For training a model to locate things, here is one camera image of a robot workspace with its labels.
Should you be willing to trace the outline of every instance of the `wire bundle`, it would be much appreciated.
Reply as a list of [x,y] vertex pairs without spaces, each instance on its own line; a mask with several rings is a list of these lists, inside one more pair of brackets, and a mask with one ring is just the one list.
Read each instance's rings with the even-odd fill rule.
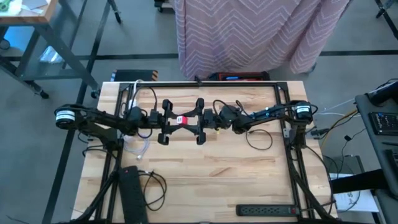
[[[137,96],[138,92],[139,92],[141,89],[144,88],[144,86],[140,86],[139,88],[137,88],[137,84],[138,84],[139,82],[143,82],[143,80],[136,80],[136,81],[134,82],[134,86],[133,86],[133,96],[132,96],[131,100],[129,100],[128,103],[123,102],[123,103],[121,104],[121,107],[122,107],[122,105],[125,106],[125,108],[124,108],[124,113],[122,114],[122,116],[123,116],[123,115],[127,115],[127,117],[128,117],[128,116],[130,115],[130,113],[131,113],[132,108],[133,108],[134,106],[136,106],[136,96]],[[153,92],[153,94],[154,94],[154,97],[155,97],[154,110],[156,110],[156,109],[157,109],[157,96],[156,96],[156,93],[155,93],[155,91],[154,91],[153,88],[151,88],[151,87],[148,87],[148,88],[149,88],[149,89]],[[147,112],[146,110],[142,110],[142,109],[141,109],[141,111],[145,112],[145,114],[146,114],[145,116],[148,116],[148,112]],[[152,136],[152,133],[153,133],[152,128],[150,129],[150,133],[149,133],[147,136],[143,136],[143,135],[141,135],[139,132],[137,132],[137,135],[138,135],[140,138],[142,138],[142,139],[144,140],[144,146],[143,146],[142,148],[140,148],[140,149],[133,149],[133,148],[129,147],[129,143],[131,142],[130,140],[132,140],[132,136],[124,136],[124,146],[123,146],[123,149],[126,150],[126,151],[128,151],[128,152],[131,152],[131,153],[137,155],[137,159],[138,159],[138,160],[142,159],[143,155],[145,154],[145,152],[146,152],[146,151],[148,150],[148,148],[149,148],[149,140],[148,140],[148,139],[149,139],[149,137]]]
[[[139,170],[139,171],[138,171],[138,176],[140,176],[140,177],[141,177],[141,176],[148,176],[148,177],[149,177],[149,178],[147,179],[145,185],[144,185],[144,190],[142,191],[142,195],[143,195],[143,197],[144,197],[144,202],[145,202],[146,207],[147,207],[149,210],[153,211],[153,212],[158,211],[159,209],[162,208],[162,206],[163,206],[163,204],[164,204],[164,201],[165,201],[165,196],[166,196],[166,191],[167,191],[167,183],[166,183],[166,180],[165,180],[161,175],[156,174],[154,171],[148,172],[148,171],[144,171],[144,170]],[[152,202],[148,202],[145,195],[146,195],[146,190],[147,190],[148,183],[149,183],[149,181],[150,181],[151,179],[154,179],[154,180],[160,185],[160,188],[162,188],[162,195],[161,195],[158,199],[156,199],[156,200],[154,200],[154,201],[152,201]],[[159,207],[157,207],[157,208],[152,208],[152,207],[150,206],[150,205],[152,205],[152,204],[154,204],[154,203],[156,203],[156,202],[158,202],[158,201],[160,201],[160,200],[162,200],[162,203],[159,205]]]

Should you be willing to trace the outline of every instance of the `caster wheel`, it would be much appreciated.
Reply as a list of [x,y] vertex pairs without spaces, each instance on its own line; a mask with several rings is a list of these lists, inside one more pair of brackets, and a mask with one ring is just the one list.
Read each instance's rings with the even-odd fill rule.
[[93,90],[91,91],[92,99],[98,99],[100,97],[101,90]]
[[3,39],[2,41],[0,41],[0,49],[2,50],[8,50],[10,49],[10,42],[6,39]]
[[50,96],[49,96],[46,92],[44,92],[44,91],[41,91],[41,92],[39,93],[39,95],[40,95],[43,99],[48,99],[48,98],[50,98]]
[[114,15],[116,16],[116,21],[117,21],[119,24],[121,24],[121,23],[122,23],[122,20],[120,19],[119,13],[115,13]]

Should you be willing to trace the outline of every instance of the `white paper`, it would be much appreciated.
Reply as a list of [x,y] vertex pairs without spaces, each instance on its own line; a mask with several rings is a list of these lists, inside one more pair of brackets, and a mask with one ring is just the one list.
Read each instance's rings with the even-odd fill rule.
[[[339,179],[349,176],[352,176],[352,174],[338,174]],[[330,174],[332,180],[335,180],[336,177],[337,174]],[[350,208],[352,212],[379,212],[371,191],[361,190],[360,192],[359,200],[354,206],[353,204],[358,199],[359,191],[334,194],[337,210],[342,212],[353,206]]]

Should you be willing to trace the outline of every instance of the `black cable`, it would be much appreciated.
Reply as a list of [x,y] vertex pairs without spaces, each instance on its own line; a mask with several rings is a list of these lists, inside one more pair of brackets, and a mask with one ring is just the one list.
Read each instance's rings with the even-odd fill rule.
[[213,101],[213,110],[214,110],[214,113],[216,113],[217,114],[217,116],[220,118],[220,116],[218,115],[218,112],[217,112],[217,110],[216,110],[216,102],[219,102],[219,103],[222,103],[222,104],[224,104],[224,106],[226,106],[232,113],[237,113],[237,111],[233,111],[230,107],[229,107],[229,105],[227,105],[224,101],[222,101],[222,100],[214,100]]
[[306,131],[305,134],[308,134],[309,132],[311,132],[311,131],[314,130],[315,128],[317,128],[317,127],[314,125],[314,127],[312,127],[311,129],[309,129],[308,131]]
[[8,219],[15,221],[15,222],[19,222],[19,223],[23,223],[23,224],[29,224],[28,222],[24,222],[22,220],[16,219],[16,218],[12,218],[9,215],[6,215]]
[[62,111],[62,110],[69,110],[69,111],[86,111],[86,112],[97,113],[97,114],[102,114],[102,113],[103,113],[103,111],[85,108],[84,106],[82,106],[82,108],[75,108],[75,107],[72,107],[72,106],[74,106],[74,105],[64,105],[63,107],[57,108],[57,109],[54,111],[54,114],[57,115],[57,112]]
[[[351,171],[352,175],[355,175],[355,173],[354,173],[354,171],[351,169],[351,167],[350,167],[349,165],[347,165],[347,164],[344,164],[344,160],[340,160],[340,161],[341,161],[341,166],[345,165],[345,166],[349,169],[349,171]],[[361,196],[361,191],[359,190],[359,191],[358,191],[358,197],[356,198],[356,200],[355,200],[355,202],[352,204],[352,206],[350,206],[350,207],[347,208],[346,210],[344,210],[344,211],[342,211],[342,212],[339,212],[339,213],[343,213],[343,212],[348,212],[348,211],[350,211],[350,210],[358,203],[360,196]]]
[[[256,132],[256,131],[265,132],[265,133],[267,133],[268,136],[270,137],[271,143],[269,144],[269,146],[268,146],[267,148],[261,149],[261,148],[258,148],[258,147],[256,147],[256,146],[253,146],[253,145],[249,142],[248,135],[251,134],[251,133],[253,133],[253,132]],[[252,147],[253,149],[261,150],[261,151],[270,149],[270,148],[272,147],[272,144],[274,143],[274,140],[272,139],[271,134],[270,134],[268,131],[264,130],[264,129],[256,129],[256,130],[252,130],[252,131],[246,131],[246,141],[248,142],[248,144],[249,144],[250,147]]]
[[127,107],[127,103],[126,102],[122,102],[121,104],[120,104],[120,109],[119,109],[119,111],[120,111],[120,116],[124,116],[125,114],[126,114],[126,107]]
[[383,86],[385,86],[385,85],[387,85],[387,84],[390,84],[390,82],[393,81],[393,80],[398,80],[398,78],[390,78],[390,79],[387,80],[385,83],[379,85],[375,90],[377,90],[378,88],[383,87]]
[[79,132],[79,134],[77,134],[77,138],[78,138],[82,143],[88,144],[88,141],[82,140],[82,138],[80,138],[80,135],[81,135],[81,132]]
[[216,113],[217,118],[218,118],[220,121],[222,121],[222,122],[224,123],[224,125],[226,126],[226,122],[225,122],[223,119],[221,119],[221,116],[218,114],[218,112],[217,112],[217,110],[216,110],[216,102],[219,102],[219,103],[224,104],[224,106],[226,106],[232,113],[237,113],[237,111],[233,111],[233,110],[232,110],[224,101],[222,101],[222,100],[214,100],[214,101],[213,101],[213,110],[214,110],[214,113]]
[[338,179],[339,172],[338,172],[338,165],[337,165],[336,161],[334,159],[332,159],[331,157],[329,157],[329,156],[325,156],[325,155],[322,155],[322,156],[325,157],[325,158],[328,158],[329,160],[332,161],[332,163],[334,163],[334,165],[336,167],[336,174],[337,174],[336,179]]
[[314,115],[316,112],[318,112],[318,107],[317,107],[316,105],[310,105],[310,106],[313,106],[313,107],[315,107],[315,111],[314,111],[314,112],[312,112],[312,115]]
[[[151,210],[151,211],[153,211],[153,212],[156,212],[156,211],[158,211],[159,209],[162,208],[162,206],[163,206],[163,204],[164,204],[164,201],[165,201],[165,196],[166,196],[166,191],[167,191],[167,183],[166,183],[166,180],[165,180],[161,175],[156,174],[154,171],[152,171],[152,172],[147,172],[147,171],[139,170],[138,173],[139,173],[139,176],[149,176],[149,178],[147,179],[147,182],[145,183],[144,190],[142,191],[142,194],[143,194],[143,196],[144,196],[144,202],[145,202],[146,207],[147,207],[149,210]],[[149,181],[150,181],[151,178],[153,178],[153,179],[160,185],[160,187],[162,188],[163,194],[162,194],[162,196],[160,196],[158,199],[156,199],[156,200],[154,200],[154,201],[148,203],[147,200],[146,200],[145,194],[146,194],[146,189],[147,189],[148,183],[149,183]],[[158,208],[152,208],[152,207],[150,206],[150,205],[152,205],[152,204],[158,202],[159,200],[162,200],[162,203],[160,204],[160,206],[159,206]]]
[[[133,94],[133,96],[132,96],[132,98],[131,98],[132,104],[133,104],[133,102],[134,102],[134,99],[136,98],[137,93],[138,93],[142,88],[148,88],[148,89],[150,89],[150,90],[153,92],[154,97],[155,97],[154,110],[157,110],[157,96],[156,96],[155,90],[154,90],[152,87],[149,87],[149,86],[140,86],[140,87],[136,90],[136,92]],[[129,112],[128,112],[129,114],[127,115],[127,117],[130,116],[131,110],[132,110],[132,106],[131,106],[131,108],[130,108],[130,110],[129,110]],[[141,111],[145,111],[146,116],[148,116],[148,112],[147,112],[146,110],[141,109]],[[152,136],[152,133],[153,133],[152,128],[150,129],[150,133],[149,133],[148,136],[142,136],[142,135],[140,135],[139,132],[137,131],[137,135],[138,135],[140,138],[142,138],[142,139],[147,139],[147,138],[151,137],[151,136]]]
[[330,204],[330,208],[329,208],[328,214],[330,215],[331,209],[333,208],[333,204],[334,204],[335,201],[334,201],[334,199],[333,199],[333,187],[332,187],[332,184],[331,184],[331,178],[330,178],[329,169],[327,168],[327,166],[326,166],[325,162],[323,161],[322,157],[320,157],[320,156],[318,155],[318,153],[316,153],[316,152],[315,152],[311,147],[309,147],[309,146],[305,146],[305,147],[306,147],[307,149],[311,150],[311,151],[318,157],[318,159],[321,161],[322,165],[323,165],[324,168],[325,168],[326,175],[328,176],[329,186],[330,186],[330,202],[328,202],[328,204]]
[[101,152],[105,152],[107,154],[109,154],[110,156],[112,156],[114,159],[116,159],[116,156],[112,153],[110,153],[108,150],[106,149],[94,149],[95,147],[103,147],[104,145],[100,145],[100,146],[88,146],[85,150],[83,150],[81,153],[83,154],[84,157],[86,157],[86,152],[88,151],[101,151]]
[[137,93],[138,93],[141,89],[143,89],[143,88],[148,88],[148,89],[150,89],[150,90],[154,93],[154,97],[155,97],[154,110],[156,110],[156,109],[157,109],[157,96],[156,96],[155,90],[154,90],[152,87],[149,87],[149,86],[140,86],[140,87],[136,90],[136,92],[133,94],[133,96],[132,96],[132,98],[131,98],[131,102],[134,102],[134,99],[136,98]]
[[151,137],[151,136],[152,136],[152,133],[153,133],[152,128],[150,129],[150,133],[149,133],[147,136],[142,136],[142,135],[139,133],[139,131],[137,130],[137,135],[138,135],[140,138],[142,138],[142,139],[147,139],[147,138]]
[[241,111],[248,117],[250,117],[250,115],[246,112],[246,110],[244,110],[242,103],[239,100],[236,100],[235,103],[237,104],[237,106],[241,109]]
[[[355,136],[361,134],[361,133],[362,133],[363,131],[365,131],[365,130],[366,130],[366,128],[364,128],[364,129],[358,131],[357,133],[355,133],[355,134],[353,135],[353,137],[351,138],[351,140],[353,140],[353,139],[355,138]],[[341,170],[343,169],[343,164],[344,164],[344,148],[347,146],[347,144],[348,144],[349,141],[346,141],[346,143],[344,144],[344,146],[341,148],[341,166],[340,166],[340,169],[338,170],[339,173],[340,173]]]

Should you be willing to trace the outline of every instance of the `yellow wire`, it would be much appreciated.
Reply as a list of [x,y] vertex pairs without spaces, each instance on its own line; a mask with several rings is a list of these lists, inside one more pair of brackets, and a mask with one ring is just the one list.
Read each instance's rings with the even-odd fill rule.
[[358,110],[353,110],[347,114],[345,114],[342,118],[338,119],[329,129],[329,131],[326,133],[325,135],[325,139],[323,140],[322,144],[321,144],[321,149],[323,148],[323,146],[325,145],[326,140],[328,139],[328,135],[331,132],[331,130],[342,120],[348,118],[351,115],[354,115],[356,112],[358,112]]

